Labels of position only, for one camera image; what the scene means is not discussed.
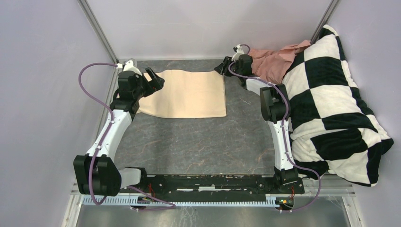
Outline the beige cloth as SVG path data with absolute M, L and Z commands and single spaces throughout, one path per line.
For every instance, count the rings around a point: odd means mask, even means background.
M 161 90 L 141 98 L 139 113 L 160 118 L 196 119 L 226 117 L 225 83 L 215 71 L 165 70 Z

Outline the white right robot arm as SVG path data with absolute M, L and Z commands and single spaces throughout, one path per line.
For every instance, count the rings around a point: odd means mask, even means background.
M 284 84 L 272 84 L 253 73 L 253 59 L 247 54 L 233 60 L 226 56 L 214 71 L 223 76 L 239 78 L 240 86 L 260 97 L 261 114 L 267 122 L 275 150 L 273 187 L 279 193 L 287 192 L 298 179 L 289 139 L 289 105 Z

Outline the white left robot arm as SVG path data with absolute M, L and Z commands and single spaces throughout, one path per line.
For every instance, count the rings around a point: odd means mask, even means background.
M 116 196 L 125 187 L 131 186 L 139 193 L 148 188 L 144 168 L 119 170 L 114 163 L 117 148 L 139 109 L 140 99 L 164 86 L 164 79 L 150 67 L 145 71 L 132 69 L 119 73 L 118 88 L 112 102 L 106 105 L 109 114 L 100 135 L 86 154 L 75 157 L 73 166 L 81 194 Z

